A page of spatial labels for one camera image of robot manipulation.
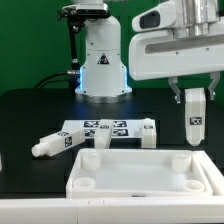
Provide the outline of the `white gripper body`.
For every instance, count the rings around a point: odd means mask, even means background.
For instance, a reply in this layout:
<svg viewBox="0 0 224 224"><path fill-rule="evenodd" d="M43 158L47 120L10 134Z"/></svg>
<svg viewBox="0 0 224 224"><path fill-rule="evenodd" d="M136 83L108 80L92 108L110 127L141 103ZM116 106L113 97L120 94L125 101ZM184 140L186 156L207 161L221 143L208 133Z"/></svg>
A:
<svg viewBox="0 0 224 224"><path fill-rule="evenodd" d="M224 70L224 34L171 40L166 31L137 34L129 45L134 80Z"/></svg>

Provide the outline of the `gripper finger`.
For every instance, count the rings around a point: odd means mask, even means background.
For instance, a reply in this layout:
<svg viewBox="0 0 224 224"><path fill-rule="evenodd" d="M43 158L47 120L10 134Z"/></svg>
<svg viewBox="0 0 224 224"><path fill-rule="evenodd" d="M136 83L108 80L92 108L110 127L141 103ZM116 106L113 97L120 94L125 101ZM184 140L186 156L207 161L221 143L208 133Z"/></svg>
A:
<svg viewBox="0 0 224 224"><path fill-rule="evenodd" d="M217 72L211 72L209 74L210 76L210 79L211 79L211 82L208 86L208 91L209 91L209 97L211 100L214 100L215 99L215 89L216 89L216 86L218 85L219 81L220 81L220 72L217 71Z"/></svg>
<svg viewBox="0 0 224 224"><path fill-rule="evenodd" d="M175 93L175 100L177 103L181 102L181 91L177 86L178 83L178 78L177 77L170 77L168 79L168 84L170 86L170 88L173 90L173 92Z"/></svg>

